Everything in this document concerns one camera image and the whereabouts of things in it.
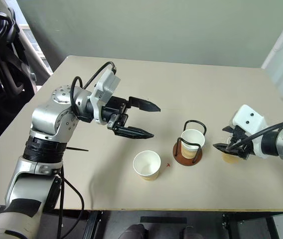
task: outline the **paper cup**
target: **paper cup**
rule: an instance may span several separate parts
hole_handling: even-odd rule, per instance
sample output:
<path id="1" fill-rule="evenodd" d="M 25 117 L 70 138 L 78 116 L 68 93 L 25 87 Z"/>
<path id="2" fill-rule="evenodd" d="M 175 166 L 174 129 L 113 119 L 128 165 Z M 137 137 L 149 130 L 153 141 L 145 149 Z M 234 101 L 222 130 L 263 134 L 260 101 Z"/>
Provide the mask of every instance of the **paper cup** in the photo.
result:
<path id="1" fill-rule="evenodd" d="M 205 144 L 205 136 L 202 132 L 196 129 L 187 129 L 182 134 L 181 137 L 189 143 L 198 143 L 201 147 Z M 194 158 L 198 150 L 198 146 L 190 145 L 181 142 L 181 154 L 185 158 Z"/>
<path id="2" fill-rule="evenodd" d="M 159 174 L 160 156 L 150 150 L 140 152 L 133 161 L 135 172 L 144 180 L 155 180 Z"/>

